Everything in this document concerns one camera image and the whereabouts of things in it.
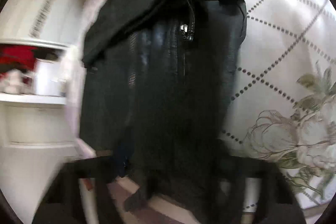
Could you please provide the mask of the white wardrobe shelf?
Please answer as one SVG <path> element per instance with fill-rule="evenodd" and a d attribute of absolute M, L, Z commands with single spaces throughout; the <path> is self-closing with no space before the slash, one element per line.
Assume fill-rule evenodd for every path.
<path fill-rule="evenodd" d="M 35 57 L 52 61 L 60 61 L 69 47 L 39 39 L 1 39 L 1 45 L 20 45 L 37 47 Z M 1 78 L 1 102 L 39 105 L 65 105 L 66 97 L 37 96 L 33 93 L 34 71 L 23 73 L 12 70 Z"/>

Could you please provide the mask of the red clothes in wardrobe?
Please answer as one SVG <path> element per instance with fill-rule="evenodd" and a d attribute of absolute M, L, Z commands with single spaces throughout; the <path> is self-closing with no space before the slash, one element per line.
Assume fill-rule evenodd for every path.
<path fill-rule="evenodd" d="M 1 78 L 14 69 L 23 73 L 34 71 L 37 47 L 1 45 Z"/>

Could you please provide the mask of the white sliding wardrobe door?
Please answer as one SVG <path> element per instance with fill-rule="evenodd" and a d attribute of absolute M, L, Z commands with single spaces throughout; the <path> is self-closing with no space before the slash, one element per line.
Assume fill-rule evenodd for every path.
<path fill-rule="evenodd" d="M 85 1 L 8 0 L 1 11 L 1 43 L 68 47 L 79 37 Z"/>

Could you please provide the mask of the black leather jacket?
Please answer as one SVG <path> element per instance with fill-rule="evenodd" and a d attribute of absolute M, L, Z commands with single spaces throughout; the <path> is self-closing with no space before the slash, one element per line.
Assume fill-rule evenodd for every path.
<path fill-rule="evenodd" d="M 138 209 L 156 194 L 219 223 L 222 143 L 244 0 L 107 0 L 84 40 L 80 138 L 132 168 Z"/>

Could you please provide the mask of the floral quilted bedspread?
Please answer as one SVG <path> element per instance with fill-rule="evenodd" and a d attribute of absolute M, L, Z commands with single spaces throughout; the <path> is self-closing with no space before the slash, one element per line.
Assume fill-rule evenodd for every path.
<path fill-rule="evenodd" d="M 335 195 L 335 9 L 329 0 L 245 0 L 247 34 L 222 139 L 273 161 L 306 210 Z"/>

